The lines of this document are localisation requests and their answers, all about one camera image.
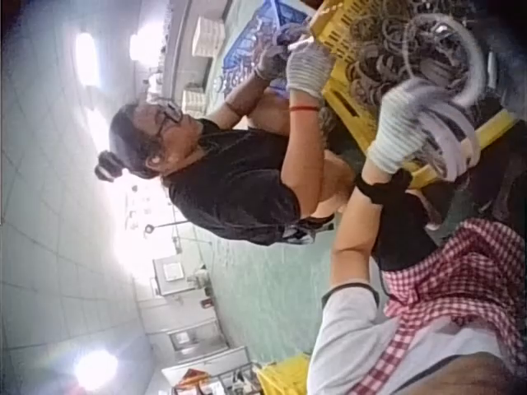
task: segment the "white sleeve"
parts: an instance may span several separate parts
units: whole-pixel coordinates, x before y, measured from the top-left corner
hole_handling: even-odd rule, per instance
[[[311,356],[309,394],[345,394],[368,371],[368,362],[375,363],[386,346],[383,331],[375,330],[376,314],[367,287],[349,286],[329,297]]]

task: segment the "blue tarp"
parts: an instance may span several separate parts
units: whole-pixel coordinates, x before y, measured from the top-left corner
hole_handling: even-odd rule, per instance
[[[252,70],[256,47],[273,39],[278,23],[280,26],[291,22],[302,23],[306,18],[304,12],[282,4],[279,0],[265,0],[223,59],[224,94],[228,95],[243,79],[243,74]],[[274,81],[272,88],[285,91],[285,83],[284,80]]]

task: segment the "yellow plastic crate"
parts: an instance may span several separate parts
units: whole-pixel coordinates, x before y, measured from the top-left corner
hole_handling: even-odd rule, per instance
[[[302,354],[258,370],[256,374],[263,393],[265,395],[307,394],[309,364],[309,357]]]
[[[335,68],[324,88],[324,97],[363,152],[375,139],[377,121],[349,93],[346,69],[349,64],[356,62],[357,56],[349,31],[354,19],[377,13],[379,7],[380,0],[325,0],[310,26],[315,38],[337,57]],[[515,123],[516,119],[503,109],[476,131],[480,146],[484,148],[492,144]],[[468,154],[468,142],[462,142],[462,147]],[[436,172],[429,165],[419,167],[408,162],[404,167],[413,175],[410,188],[422,188],[437,179]]]

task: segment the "hand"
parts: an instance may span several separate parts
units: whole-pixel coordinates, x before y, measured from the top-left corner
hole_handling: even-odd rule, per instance
[[[272,81],[283,77],[286,70],[287,50],[280,45],[271,45],[263,50],[260,60],[254,70],[258,77],[266,81]]]
[[[419,114],[438,100],[448,100],[447,92],[417,77],[386,93],[381,101],[377,135],[368,149],[368,159],[388,174],[399,170],[427,139],[419,125]]]
[[[304,91],[322,100],[322,90],[334,64],[329,51],[316,42],[296,49],[287,61],[287,89]]]

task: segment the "glasses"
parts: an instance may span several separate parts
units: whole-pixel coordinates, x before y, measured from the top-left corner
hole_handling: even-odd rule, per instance
[[[171,121],[176,125],[181,124],[183,120],[183,111],[181,108],[173,103],[167,103],[165,105],[158,105],[156,112],[155,121],[159,125],[157,129],[156,137],[160,137],[165,129],[166,124]]]

